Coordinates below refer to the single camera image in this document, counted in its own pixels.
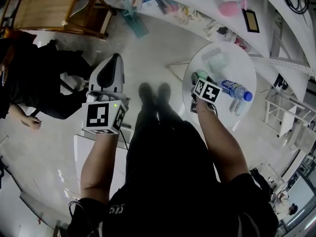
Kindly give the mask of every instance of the bottle label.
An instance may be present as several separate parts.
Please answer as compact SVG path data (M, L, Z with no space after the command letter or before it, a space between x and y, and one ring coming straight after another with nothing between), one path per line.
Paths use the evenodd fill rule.
M241 86L241 85L233 81L224 80L222 82L222 86L228 89L229 91L234 91L238 86Z

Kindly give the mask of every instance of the blue bottle cap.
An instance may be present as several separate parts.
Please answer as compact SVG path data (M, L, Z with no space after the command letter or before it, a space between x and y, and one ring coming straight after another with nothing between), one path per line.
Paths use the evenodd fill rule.
M245 101L250 102L252 99L252 93L249 91L246 91L243 95L243 98Z

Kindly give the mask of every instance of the framed picture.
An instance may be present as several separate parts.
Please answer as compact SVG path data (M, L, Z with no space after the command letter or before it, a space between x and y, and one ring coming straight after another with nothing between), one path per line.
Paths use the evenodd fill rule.
M245 17L248 31L251 33L259 33L259 26L255 12L252 10L242 10L242 12Z

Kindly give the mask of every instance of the pink object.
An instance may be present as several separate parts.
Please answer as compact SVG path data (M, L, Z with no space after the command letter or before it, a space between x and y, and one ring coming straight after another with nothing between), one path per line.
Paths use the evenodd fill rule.
M247 10L247 0L240 0L238 2L229 1L219 5L219 11L226 17L232 17L240 12L240 9Z

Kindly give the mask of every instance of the person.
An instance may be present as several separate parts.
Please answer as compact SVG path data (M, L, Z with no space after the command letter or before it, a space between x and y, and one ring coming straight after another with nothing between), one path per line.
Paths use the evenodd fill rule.
M3 156L0 156L0 190L2 188L1 180L4 177L4 170L8 169L8 166L4 165L4 163L2 162L2 158Z
M155 104L150 86L139 87L143 105L126 156L125 184L111 199L119 136L96 136L81 172L81 199L69 206L68 236L273 237L277 217L249 174L235 138L197 99L205 145L172 110L170 94L169 85L162 84Z
M70 95L60 93L60 74L90 78L92 68L78 51L58 51L53 41L38 48L20 40L0 39L0 60L0 119L9 113L32 129L39 129L41 121L26 116L19 104L56 119L67 119L86 101L87 89Z
M268 182L264 179L262 175L259 174L257 168L250 170L251 175L260 185L260 188L265 195L265 198L268 202L271 202L271 197L274 194L274 191L271 189ZM280 221L284 219L287 215L294 215L298 211L298 206L296 204L291 204L289 201L289 196L286 191L280 192L275 199L272 201L273 207L275 209L275 214L277 219Z

